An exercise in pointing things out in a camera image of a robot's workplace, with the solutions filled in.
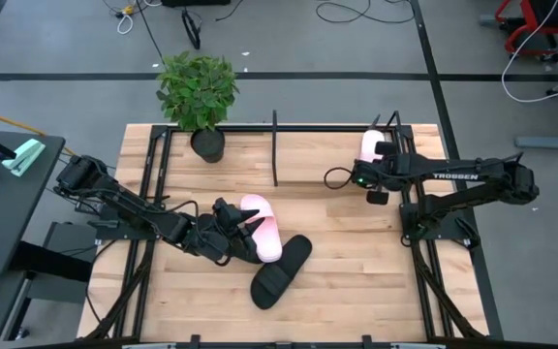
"black box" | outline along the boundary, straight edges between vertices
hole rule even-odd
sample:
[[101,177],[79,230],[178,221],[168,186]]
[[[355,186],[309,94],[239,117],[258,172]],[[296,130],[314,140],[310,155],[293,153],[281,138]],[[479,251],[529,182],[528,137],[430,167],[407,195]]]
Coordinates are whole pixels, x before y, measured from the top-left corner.
[[228,5],[232,0],[162,0],[167,7]]

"potted plant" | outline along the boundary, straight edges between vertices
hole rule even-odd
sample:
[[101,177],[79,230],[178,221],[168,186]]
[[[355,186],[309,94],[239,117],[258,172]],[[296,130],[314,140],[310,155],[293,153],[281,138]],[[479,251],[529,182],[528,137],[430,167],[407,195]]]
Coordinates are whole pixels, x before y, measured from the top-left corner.
[[183,52],[165,57],[165,72],[159,75],[165,118],[191,131],[191,147],[208,163],[223,158],[225,135],[216,124],[228,119],[233,104],[236,75],[225,58],[194,57]]

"green plant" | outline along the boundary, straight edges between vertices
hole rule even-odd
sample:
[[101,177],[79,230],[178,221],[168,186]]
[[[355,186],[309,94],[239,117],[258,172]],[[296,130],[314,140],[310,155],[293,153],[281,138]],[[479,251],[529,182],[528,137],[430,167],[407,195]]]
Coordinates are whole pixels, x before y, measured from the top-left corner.
[[228,119],[233,104],[236,75],[225,58],[188,58],[189,52],[165,57],[165,72],[159,75],[165,118],[176,121],[184,131],[214,130]]

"red metal frame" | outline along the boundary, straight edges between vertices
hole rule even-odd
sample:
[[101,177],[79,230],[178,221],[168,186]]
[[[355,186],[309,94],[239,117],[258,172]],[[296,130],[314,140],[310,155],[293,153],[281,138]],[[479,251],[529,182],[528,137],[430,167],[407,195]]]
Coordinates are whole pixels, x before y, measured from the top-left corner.
[[[495,17],[496,21],[498,21],[499,23],[505,23],[506,18],[501,16],[501,14],[505,10],[505,8],[510,4],[511,1],[512,0],[504,0],[503,3],[501,4],[501,6],[499,6],[499,8],[497,9],[496,13],[494,14],[494,17]],[[524,20],[526,21],[526,24],[517,28],[513,33],[511,33],[511,35],[505,41],[505,50],[509,53],[514,53],[515,52],[516,48],[514,47],[513,44],[518,39],[520,34],[526,32],[527,35],[529,35],[529,34],[533,33],[534,31],[536,31],[538,29],[538,27],[540,26],[540,24],[538,23],[538,19],[536,18],[535,13],[533,12],[533,8],[531,8],[531,3],[529,2],[529,0],[522,0],[520,2],[520,8],[522,10],[522,15],[524,16]],[[544,27],[540,28],[540,31],[538,33],[541,33],[541,34],[544,34],[544,35],[558,34],[558,28],[544,26]],[[521,55],[542,55],[542,54],[554,54],[554,53],[557,53],[557,50],[555,50],[555,49],[523,49],[518,54],[521,54]]]

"red chair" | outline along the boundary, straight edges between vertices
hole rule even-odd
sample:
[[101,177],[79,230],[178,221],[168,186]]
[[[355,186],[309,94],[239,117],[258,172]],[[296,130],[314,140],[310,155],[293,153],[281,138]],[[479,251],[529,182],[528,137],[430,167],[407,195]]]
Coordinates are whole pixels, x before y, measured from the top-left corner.
[[[523,17],[505,18],[501,14],[512,0],[504,0],[495,14],[499,28],[510,35],[505,50],[514,53],[524,40],[543,23],[556,0],[521,0]],[[543,61],[558,62],[558,3],[546,24],[524,46],[518,55],[535,55]]]

